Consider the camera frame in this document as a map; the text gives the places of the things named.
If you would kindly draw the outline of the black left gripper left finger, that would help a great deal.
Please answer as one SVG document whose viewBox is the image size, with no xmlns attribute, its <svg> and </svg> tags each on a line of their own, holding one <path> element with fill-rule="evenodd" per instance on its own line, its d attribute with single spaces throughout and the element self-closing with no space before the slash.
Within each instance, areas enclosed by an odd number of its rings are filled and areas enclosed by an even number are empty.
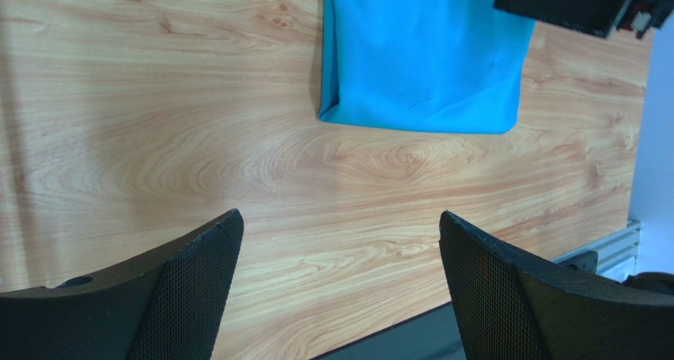
<svg viewBox="0 0 674 360">
<path fill-rule="evenodd" d="M 210 358 L 243 234 L 240 212 L 230 210 L 57 287 L 2 293 L 2 358 Z"/>
</svg>

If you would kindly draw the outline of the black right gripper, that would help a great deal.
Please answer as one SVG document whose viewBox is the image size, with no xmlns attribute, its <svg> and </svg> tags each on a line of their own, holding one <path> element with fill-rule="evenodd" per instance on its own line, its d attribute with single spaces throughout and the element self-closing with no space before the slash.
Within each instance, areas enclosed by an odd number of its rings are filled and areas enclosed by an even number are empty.
<svg viewBox="0 0 674 360">
<path fill-rule="evenodd" d="M 494 0 L 494 8 L 605 39 L 628 30 L 640 40 L 667 21 L 673 0 Z"/>
</svg>

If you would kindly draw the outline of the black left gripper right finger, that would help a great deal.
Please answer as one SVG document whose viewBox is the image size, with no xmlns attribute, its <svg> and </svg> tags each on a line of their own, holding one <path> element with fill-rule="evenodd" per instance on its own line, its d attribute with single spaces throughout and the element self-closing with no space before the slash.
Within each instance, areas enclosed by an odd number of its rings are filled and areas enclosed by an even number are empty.
<svg viewBox="0 0 674 360">
<path fill-rule="evenodd" d="M 439 247 L 469 359 L 670 359 L 673 276 L 623 282 L 558 265 L 441 215 Z"/>
</svg>

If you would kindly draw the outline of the teal blue t-shirt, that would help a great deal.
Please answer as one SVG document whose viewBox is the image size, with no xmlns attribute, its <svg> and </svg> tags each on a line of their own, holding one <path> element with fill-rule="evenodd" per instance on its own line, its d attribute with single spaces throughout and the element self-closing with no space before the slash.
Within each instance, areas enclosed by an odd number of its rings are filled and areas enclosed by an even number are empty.
<svg viewBox="0 0 674 360">
<path fill-rule="evenodd" d="M 535 23 L 494 0 L 324 0 L 319 118 L 499 135 L 517 123 Z"/>
</svg>

